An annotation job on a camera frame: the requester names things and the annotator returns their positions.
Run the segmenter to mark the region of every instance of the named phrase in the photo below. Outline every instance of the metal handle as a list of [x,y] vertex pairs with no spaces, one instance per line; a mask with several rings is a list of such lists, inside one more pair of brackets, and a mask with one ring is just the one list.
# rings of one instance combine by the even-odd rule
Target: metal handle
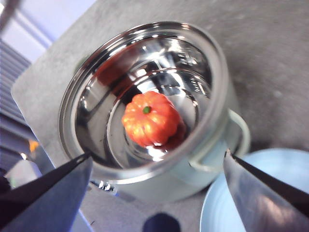
[[[242,140],[239,144],[239,148],[237,152],[235,153],[235,156],[242,157],[244,156],[250,147],[250,131],[249,128],[246,124],[246,122],[242,119],[240,115],[238,115],[236,112],[234,112],[231,109],[228,109],[228,116],[229,118],[236,123],[242,133]],[[205,164],[201,163],[201,159],[207,154],[209,151],[213,149],[213,147],[216,145],[220,137],[222,136],[222,133],[225,130],[225,123],[221,124],[220,128],[217,129],[215,134],[213,135],[212,139],[209,140],[209,142],[205,145],[205,149],[203,150],[203,153],[199,153],[196,156],[192,157],[191,160],[189,161],[190,166],[194,167],[195,169],[199,171],[204,171],[204,172],[219,172],[221,171],[222,167],[213,167],[213,166],[208,166]]]

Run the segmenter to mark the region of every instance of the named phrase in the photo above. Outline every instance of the table surface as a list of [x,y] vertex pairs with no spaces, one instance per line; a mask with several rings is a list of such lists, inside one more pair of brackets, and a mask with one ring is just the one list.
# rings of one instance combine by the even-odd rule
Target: table surface
[[[197,25],[219,42],[252,133],[252,150],[309,150],[308,1],[97,1],[12,89],[26,122],[55,166],[67,161],[58,138],[58,111],[76,64],[116,34],[164,20]],[[195,232],[205,192],[154,204],[127,203],[92,188],[82,211],[94,231],[141,231],[149,216],[165,212],[179,220],[182,231]]]

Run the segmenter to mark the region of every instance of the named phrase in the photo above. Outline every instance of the pumpkin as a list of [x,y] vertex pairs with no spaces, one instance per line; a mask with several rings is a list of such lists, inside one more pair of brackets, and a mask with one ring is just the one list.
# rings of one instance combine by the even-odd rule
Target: pumpkin
[[180,121],[173,103],[154,91],[135,95],[122,117],[127,135],[142,147],[165,144]]

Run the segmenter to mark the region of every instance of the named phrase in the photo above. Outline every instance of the orange object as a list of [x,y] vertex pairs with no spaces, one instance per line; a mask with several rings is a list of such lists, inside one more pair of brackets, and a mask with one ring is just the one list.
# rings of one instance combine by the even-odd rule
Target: orange object
[[135,95],[122,117],[128,136],[138,145],[163,145],[177,131],[181,118],[166,96],[153,91]]

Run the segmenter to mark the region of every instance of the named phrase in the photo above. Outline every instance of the green stem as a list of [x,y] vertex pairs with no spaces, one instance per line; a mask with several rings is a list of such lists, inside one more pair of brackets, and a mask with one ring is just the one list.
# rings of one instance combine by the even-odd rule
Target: green stem
[[143,109],[143,113],[144,114],[149,114],[151,111],[151,107],[150,106],[146,106],[144,109]]

